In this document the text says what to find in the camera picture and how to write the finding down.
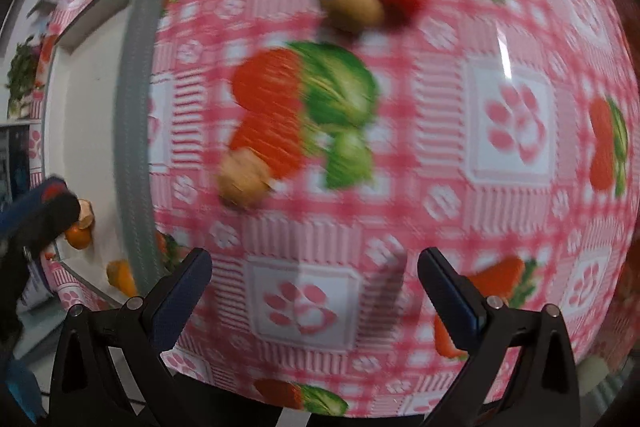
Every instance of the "orange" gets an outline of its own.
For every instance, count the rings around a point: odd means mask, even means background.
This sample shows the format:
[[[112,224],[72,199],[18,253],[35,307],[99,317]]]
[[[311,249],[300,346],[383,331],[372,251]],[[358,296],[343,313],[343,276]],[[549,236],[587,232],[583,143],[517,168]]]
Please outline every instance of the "orange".
[[[91,244],[91,231],[89,229],[81,229],[78,223],[74,223],[71,228],[66,230],[65,238],[68,244],[76,250],[84,250]]]
[[[284,108],[273,114],[248,113],[229,144],[232,151],[243,147],[264,161],[276,180],[298,171],[303,156],[298,114]]]
[[[302,60],[296,52],[260,51],[236,68],[231,91],[238,105],[249,111],[272,113],[297,107],[301,73]]]

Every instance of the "carrot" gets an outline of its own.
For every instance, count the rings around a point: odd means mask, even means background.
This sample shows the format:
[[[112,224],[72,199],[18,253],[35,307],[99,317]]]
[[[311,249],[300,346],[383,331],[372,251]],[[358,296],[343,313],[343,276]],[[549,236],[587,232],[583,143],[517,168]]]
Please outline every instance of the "carrot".
[[[444,323],[439,315],[436,315],[433,321],[433,340],[436,346],[436,351],[439,355],[448,359],[456,359],[465,354],[465,351],[458,349],[451,340],[447,328],[444,327]]]
[[[289,409],[303,408],[302,391],[298,385],[273,378],[262,378],[254,382],[254,387],[271,405]]]
[[[513,294],[524,272],[524,261],[520,257],[509,256],[489,268],[469,277],[483,297],[497,295],[508,300]]]
[[[525,270],[525,263],[516,256],[509,256],[499,263],[468,276],[468,279],[484,297],[497,295],[508,301],[520,283]],[[451,340],[442,319],[436,315],[433,321],[433,340],[439,355],[448,359],[456,359],[465,352],[458,349]]]

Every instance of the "table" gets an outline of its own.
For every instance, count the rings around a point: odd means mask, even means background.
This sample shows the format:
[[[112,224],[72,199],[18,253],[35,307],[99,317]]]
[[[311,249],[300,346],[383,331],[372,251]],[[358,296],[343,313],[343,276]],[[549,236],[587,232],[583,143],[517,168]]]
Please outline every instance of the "table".
[[[64,0],[52,33],[89,1]],[[429,0],[403,31],[354,43],[362,66],[300,44],[319,40],[316,0],[168,0],[149,104],[156,222],[178,244],[209,250],[214,273],[167,364],[289,407],[428,413],[463,363],[436,352],[446,346],[415,274],[428,246],[463,274],[511,260],[514,278],[528,277],[523,307],[558,303],[581,359],[636,221],[636,78],[612,0],[495,1]],[[351,112],[339,136],[307,126],[311,157],[264,209],[239,214],[220,205],[211,179],[253,118],[230,81],[275,47],[349,64],[377,103]],[[312,121],[324,118],[305,107]],[[623,120],[627,146],[616,156],[609,142],[602,152],[598,114]],[[345,154],[353,144],[357,154]],[[603,154],[622,181],[593,174]],[[345,156],[359,167],[346,169]],[[63,271],[53,276],[65,305],[104,305]]]

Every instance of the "blue object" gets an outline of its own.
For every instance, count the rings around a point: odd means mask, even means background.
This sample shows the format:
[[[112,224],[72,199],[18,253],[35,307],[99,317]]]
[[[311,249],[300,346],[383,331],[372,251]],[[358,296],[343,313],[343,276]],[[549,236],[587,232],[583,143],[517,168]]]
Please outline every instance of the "blue object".
[[[149,342],[158,350],[158,353],[175,346],[184,325],[211,280],[213,265],[209,253],[200,248],[195,250],[193,260],[186,268],[184,263],[188,258],[182,261],[183,264],[178,267],[178,270],[183,268],[180,270],[182,272],[180,279],[153,315]]]
[[[32,422],[35,423],[38,418],[46,415],[42,407],[42,396],[40,395],[38,381],[34,374],[24,365],[24,362],[16,360],[14,357],[9,359],[5,384],[18,405]]]

